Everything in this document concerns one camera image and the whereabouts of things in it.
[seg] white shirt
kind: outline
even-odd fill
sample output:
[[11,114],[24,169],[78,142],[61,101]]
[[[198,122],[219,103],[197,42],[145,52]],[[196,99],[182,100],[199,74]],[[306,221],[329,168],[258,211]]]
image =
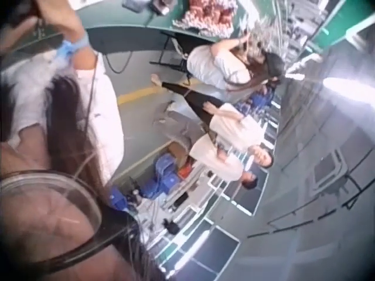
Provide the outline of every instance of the white shirt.
[[250,74],[242,61],[228,50],[213,57],[209,45],[192,50],[187,58],[187,70],[203,83],[221,90],[235,88],[226,81],[240,84],[250,81]]
[[[34,124],[41,124],[46,129],[46,95],[44,92],[56,74],[57,65],[55,64],[57,63],[49,63],[55,53],[56,51],[53,50],[38,54],[31,59],[18,62],[4,71],[9,82],[15,84],[12,91],[15,111],[11,137],[8,141],[15,149],[21,141],[19,132],[22,129]],[[75,72],[76,80],[80,86],[84,112],[87,112],[94,70]],[[115,91],[105,73],[101,54],[98,56],[89,121],[93,131],[90,139],[95,140],[103,182],[106,183],[124,156],[124,134]],[[80,121],[79,125],[84,129],[84,120]]]
[[233,154],[222,162],[217,158],[217,148],[212,143],[210,136],[205,134],[193,145],[189,155],[198,162],[206,165],[214,174],[225,181],[239,180],[243,173],[241,161]]
[[[229,103],[223,104],[220,109],[240,113]],[[260,145],[264,139],[262,127],[250,115],[247,115],[241,122],[225,116],[214,115],[210,122],[210,129],[241,152],[245,152],[249,146]]]

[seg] white sleeve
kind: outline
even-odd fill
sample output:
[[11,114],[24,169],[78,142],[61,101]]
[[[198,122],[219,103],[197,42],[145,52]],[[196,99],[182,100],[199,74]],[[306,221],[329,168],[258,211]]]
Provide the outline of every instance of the white sleeve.
[[105,73],[103,55],[98,54],[94,70],[77,70],[82,102],[87,110],[91,85],[94,81],[90,125],[95,133],[104,181],[114,174],[124,157],[124,133],[117,105],[117,97],[110,78]]
[[250,81],[250,74],[245,65],[230,51],[220,51],[214,58],[214,65],[220,69],[227,81],[239,84]]

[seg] blue container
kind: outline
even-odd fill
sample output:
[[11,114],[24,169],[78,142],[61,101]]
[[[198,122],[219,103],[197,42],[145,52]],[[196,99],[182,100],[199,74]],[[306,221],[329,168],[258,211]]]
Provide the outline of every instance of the blue container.
[[179,178],[179,176],[175,173],[171,173],[161,179],[161,190],[168,195],[171,190],[180,182],[181,179]]
[[112,188],[110,195],[112,206],[116,210],[125,211],[128,209],[128,201],[117,188]]
[[149,180],[141,187],[141,196],[150,200],[156,199],[163,191],[160,189],[160,184],[155,180]]
[[155,164],[156,176],[165,177],[176,171],[176,159],[169,153],[162,155]]

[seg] green table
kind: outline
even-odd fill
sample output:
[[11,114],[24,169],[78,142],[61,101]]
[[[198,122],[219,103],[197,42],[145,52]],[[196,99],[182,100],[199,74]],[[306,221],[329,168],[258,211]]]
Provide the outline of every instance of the green table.
[[[78,10],[77,13],[81,17],[83,26],[86,29],[92,28],[102,28],[102,27],[138,27],[138,28],[153,28],[159,30],[165,30],[170,32],[180,32],[187,35],[192,35],[196,37],[201,37],[211,41],[217,41],[218,38],[214,37],[203,37],[196,33],[176,28],[172,25],[174,19],[181,19],[185,11],[188,9],[188,0],[178,0],[178,3],[174,9],[169,12],[166,16],[154,16],[148,9],[142,13],[134,13],[128,9],[121,6],[122,0],[104,0],[97,4],[85,7]],[[235,31],[233,36],[238,34],[236,26],[238,26],[239,19],[245,15],[246,11],[244,8],[238,4],[238,10],[235,18],[233,19],[233,25]],[[46,30],[45,35],[42,39],[46,39],[55,36],[56,32],[49,29]],[[17,49],[23,48],[27,45],[33,44],[39,41],[37,36],[29,36],[25,38],[20,44],[18,44]]]

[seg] gray pants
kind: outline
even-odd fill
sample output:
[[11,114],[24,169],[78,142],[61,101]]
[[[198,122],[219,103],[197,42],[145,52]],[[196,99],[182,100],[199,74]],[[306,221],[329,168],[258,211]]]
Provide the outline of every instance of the gray pants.
[[155,115],[154,127],[187,152],[206,134],[198,123],[176,111],[164,111],[161,108]]

